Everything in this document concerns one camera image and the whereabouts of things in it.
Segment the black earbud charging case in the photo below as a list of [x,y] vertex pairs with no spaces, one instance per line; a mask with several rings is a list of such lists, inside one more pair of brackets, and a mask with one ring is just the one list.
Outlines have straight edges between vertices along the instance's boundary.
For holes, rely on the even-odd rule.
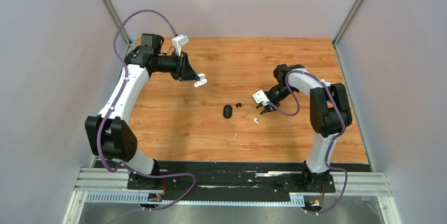
[[231,117],[232,117],[232,106],[229,105],[229,104],[226,104],[226,105],[223,107],[222,115],[223,115],[223,117],[226,118],[226,119],[231,118]]

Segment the white earbud charging case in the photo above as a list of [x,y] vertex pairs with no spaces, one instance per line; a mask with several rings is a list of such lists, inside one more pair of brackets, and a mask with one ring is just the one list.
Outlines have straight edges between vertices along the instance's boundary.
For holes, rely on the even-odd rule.
[[204,73],[199,73],[197,77],[198,79],[194,82],[194,87],[201,87],[207,84],[208,80],[206,79],[206,75]]

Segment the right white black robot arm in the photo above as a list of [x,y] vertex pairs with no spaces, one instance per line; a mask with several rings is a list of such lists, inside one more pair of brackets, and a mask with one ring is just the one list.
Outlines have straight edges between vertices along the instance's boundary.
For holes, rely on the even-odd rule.
[[280,111],[280,102],[288,96],[303,93],[309,98],[309,118],[314,141],[299,184],[314,191],[329,181],[330,160],[338,138],[352,124],[352,113],[344,84],[329,83],[312,75],[300,64],[280,64],[274,69],[277,85],[252,95],[262,114]]

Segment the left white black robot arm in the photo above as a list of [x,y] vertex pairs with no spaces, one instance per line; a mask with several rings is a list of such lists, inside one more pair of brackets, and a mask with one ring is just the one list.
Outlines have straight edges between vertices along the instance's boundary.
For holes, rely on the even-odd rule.
[[205,74],[195,72],[188,54],[182,49],[189,41],[186,35],[175,36],[171,40],[174,50],[168,54],[161,52],[162,36],[142,34],[141,44],[123,58],[119,82],[106,105],[96,116],[88,116],[85,120],[92,153],[140,175],[141,182],[149,189],[157,188],[162,176],[158,162],[139,149],[137,137],[129,126],[130,115],[153,73],[169,73],[174,80],[192,81],[195,87],[207,83]]

